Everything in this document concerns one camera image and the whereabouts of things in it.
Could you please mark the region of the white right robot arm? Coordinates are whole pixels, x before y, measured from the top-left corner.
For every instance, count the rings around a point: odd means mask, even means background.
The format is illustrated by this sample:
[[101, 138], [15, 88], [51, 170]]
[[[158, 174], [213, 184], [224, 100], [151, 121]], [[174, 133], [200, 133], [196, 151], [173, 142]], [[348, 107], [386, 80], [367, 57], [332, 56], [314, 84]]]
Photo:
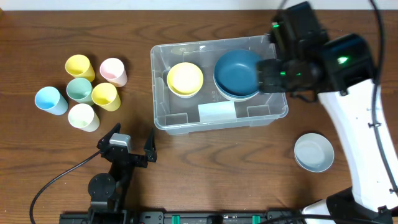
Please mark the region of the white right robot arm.
[[348, 162], [352, 185], [289, 215], [285, 222], [391, 223], [397, 216], [397, 154], [384, 116], [377, 69], [356, 34], [273, 31], [277, 57], [257, 66], [264, 93], [311, 90], [326, 109]]

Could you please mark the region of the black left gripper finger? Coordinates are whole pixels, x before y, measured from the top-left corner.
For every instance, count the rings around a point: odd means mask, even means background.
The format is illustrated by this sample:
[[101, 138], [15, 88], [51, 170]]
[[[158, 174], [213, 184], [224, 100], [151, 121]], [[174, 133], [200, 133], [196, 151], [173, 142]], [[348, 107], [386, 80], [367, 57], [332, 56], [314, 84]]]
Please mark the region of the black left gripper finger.
[[121, 129], [121, 124], [116, 123], [116, 125], [98, 141], [96, 147], [98, 149], [107, 149], [110, 146], [110, 139], [112, 135], [115, 133], [119, 133], [120, 129]]
[[149, 162], [157, 161], [157, 151], [155, 147], [155, 130], [151, 129], [149, 137], [144, 146], [145, 157]]

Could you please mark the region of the small grey bowl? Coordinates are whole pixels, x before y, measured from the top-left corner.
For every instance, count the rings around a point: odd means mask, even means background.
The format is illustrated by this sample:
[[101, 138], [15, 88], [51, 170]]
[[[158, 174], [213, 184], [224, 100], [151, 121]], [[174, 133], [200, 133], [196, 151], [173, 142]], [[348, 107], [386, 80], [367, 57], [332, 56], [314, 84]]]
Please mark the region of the small grey bowl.
[[335, 152], [326, 137], [317, 133], [307, 133], [296, 140], [294, 158], [301, 168], [320, 173], [332, 166]]

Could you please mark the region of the small yellow bowl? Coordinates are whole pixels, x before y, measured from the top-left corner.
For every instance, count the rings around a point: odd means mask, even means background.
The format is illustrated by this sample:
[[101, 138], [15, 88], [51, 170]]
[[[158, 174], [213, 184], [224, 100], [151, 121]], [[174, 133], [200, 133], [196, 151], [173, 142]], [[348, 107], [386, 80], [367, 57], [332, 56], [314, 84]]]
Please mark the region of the small yellow bowl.
[[181, 93], [191, 94], [200, 91], [204, 82], [201, 69], [193, 63], [182, 62], [174, 65], [167, 74], [169, 88]]

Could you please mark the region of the small white bowl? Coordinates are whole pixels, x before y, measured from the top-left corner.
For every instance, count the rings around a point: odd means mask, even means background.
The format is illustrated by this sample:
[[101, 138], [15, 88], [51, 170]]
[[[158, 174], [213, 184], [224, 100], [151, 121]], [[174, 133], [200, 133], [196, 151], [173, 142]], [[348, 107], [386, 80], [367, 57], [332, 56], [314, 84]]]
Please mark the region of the small white bowl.
[[199, 90], [198, 90], [198, 91], [193, 92], [193, 93], [191, 93], [191, 94], [181, 94], [181, 93], [179, 93], [179, 92], [177, 92], [177, 91], [175, 91], [175, 90], [173, 90], [173, 89], [171, 89], [171, 88], [169, 88], [169, 90], [170, 90], [174, 95], [176, 95], [176, 96], [178, 96], [178, 97], [180, 97], [180, 98], [191, 98], [191, 97], [195, 96], [195, 95], [199, 92]]

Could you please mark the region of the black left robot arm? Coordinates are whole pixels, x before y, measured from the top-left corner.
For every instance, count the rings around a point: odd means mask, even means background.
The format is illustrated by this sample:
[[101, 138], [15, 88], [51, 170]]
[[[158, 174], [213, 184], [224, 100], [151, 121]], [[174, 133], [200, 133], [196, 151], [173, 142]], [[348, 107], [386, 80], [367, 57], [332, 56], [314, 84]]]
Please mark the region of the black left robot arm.
[[99, 153], [111, 163], [107, 173], [95, 175], [88, 184], [91, 197], [88, 223], [137, 223], [136, 213], [124, 208], [126, 195], [136, 167], [146, 168], [157, 160], [155, 131], [151, 129], [144, 154], [131, 153], [131, 137], [120, 133], [116, 124], [97, 144]]

